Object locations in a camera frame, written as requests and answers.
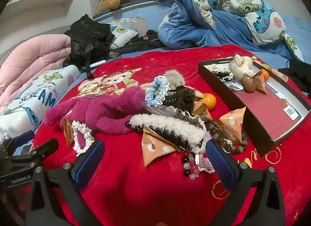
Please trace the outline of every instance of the cartoon bear print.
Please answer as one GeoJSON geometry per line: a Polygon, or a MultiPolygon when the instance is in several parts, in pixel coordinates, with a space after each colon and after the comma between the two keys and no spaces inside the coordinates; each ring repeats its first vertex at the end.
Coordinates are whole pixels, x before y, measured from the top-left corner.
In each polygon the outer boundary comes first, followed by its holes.
{"type": "MultiPolygon", "coordinates": [[[[138,82],[131,77],[141,69],[125,70],[124,72],[115,72],[92,80],[86,80],[78,87],[78,97],[88,94],[121,94],[128,87],[138,86],[138,82]]],[[[140,87],[146,91],[151,87],[151,83],[141,84],[140,87]]]]}
{"type": "Polygon", "coordinates": [[[107,75],[104,75],[103,77],[82,82],[78,87],[79,94],[77,97],[82,97],[88,94],[99,94],[102,80],[106,76],[107,75]]]}
{"type": "Polygon", "coordinates": [[[131,86],[138,86],[138,82],[131,79],[132,75],[142,68],[125,70],[124,72],[115,72],[102,79],[102,86],[99,94],[121,94],[124,90],[131,86]]]}

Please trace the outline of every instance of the scrunchie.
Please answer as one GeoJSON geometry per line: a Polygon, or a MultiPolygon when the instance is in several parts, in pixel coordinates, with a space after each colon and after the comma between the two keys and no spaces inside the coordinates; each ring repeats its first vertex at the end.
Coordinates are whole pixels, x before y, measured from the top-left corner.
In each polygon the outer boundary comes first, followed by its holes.
{"type": "Polygon", "coordinates": [[[151,84],[151,88],[148,89],[148,93],[145,97],[145,101],[150,104],[162,105],[162,101],[165,100],[167,91],[169,90],[169,81],[164,76],[157,76],[151,84]],[[159,94],[155,97],[156,91],[160,88],[159,94]]]}
{"type": "Polygon", "coordinates": [[[77,156],[79,156],[81,153],[84,153],[87,151],[87,149],[92,145],[94,142],[94,137],[91,136],[91,131],[88,127],[86,127],[85,123],[80,123],[78,121],[73,121],[71,127],[73,128],[73,140],[75,141],[75,145],[73,149],[75,152],[77,152],[77,156]],[[78,142],[78,132],[83,134],[85,139],[85,147],[83,149],[80,148],[79,142],[78,142]]]}

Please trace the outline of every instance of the wooden bead bracelet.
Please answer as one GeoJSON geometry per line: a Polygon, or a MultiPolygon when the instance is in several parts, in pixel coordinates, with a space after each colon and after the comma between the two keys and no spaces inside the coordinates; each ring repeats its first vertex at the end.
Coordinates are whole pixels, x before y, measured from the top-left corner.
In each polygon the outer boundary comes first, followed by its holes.
{"type": "Polygon", "coordinates": [[[240,154],[243,151],[246,151],[246,146],[248,143],[248,137],[245,134],[245,131],[242,129],[242,142],[240,146],[234,146],[230,140],[221,135],[220,129],[215,125],[215,120],[212,120],[207,123],[207,129],[210,132],[212,138],[217,140],[219,145],[227,152],[231,154],[240,154]]]}

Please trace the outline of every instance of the pink comforter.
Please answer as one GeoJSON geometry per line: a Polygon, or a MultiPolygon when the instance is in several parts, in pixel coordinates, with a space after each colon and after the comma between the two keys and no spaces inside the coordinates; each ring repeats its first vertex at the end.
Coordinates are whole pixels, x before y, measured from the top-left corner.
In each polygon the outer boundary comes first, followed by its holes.
{"type": "Polygon", "coordinates": [[[62,67],[70,52],[64,34],[39,35],[16,47],[0,68],[0,113],[42,72],[62,67]]]}

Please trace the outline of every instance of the orange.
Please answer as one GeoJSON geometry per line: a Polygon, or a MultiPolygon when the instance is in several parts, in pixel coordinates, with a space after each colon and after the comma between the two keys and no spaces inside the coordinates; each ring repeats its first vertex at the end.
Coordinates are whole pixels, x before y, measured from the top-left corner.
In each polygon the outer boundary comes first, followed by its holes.
{"type": "Polygon", "coordinates": [[[263,76],[264,76],[264,78],[265,78],[265,81],[267,82],[268,79],[269,79],[269,77],[270,77],[269,72],[266,71],[265,69],[261,69],[260,71],[263,73],[263,76]]]}
{"type": "Polygon", "coordinates": [[[212,111],[216,106],[216,97],[211,93],[204,93],[204,98],[200,99],[199,102],[204,102],[207,105],[207,110],[212,111]]]}

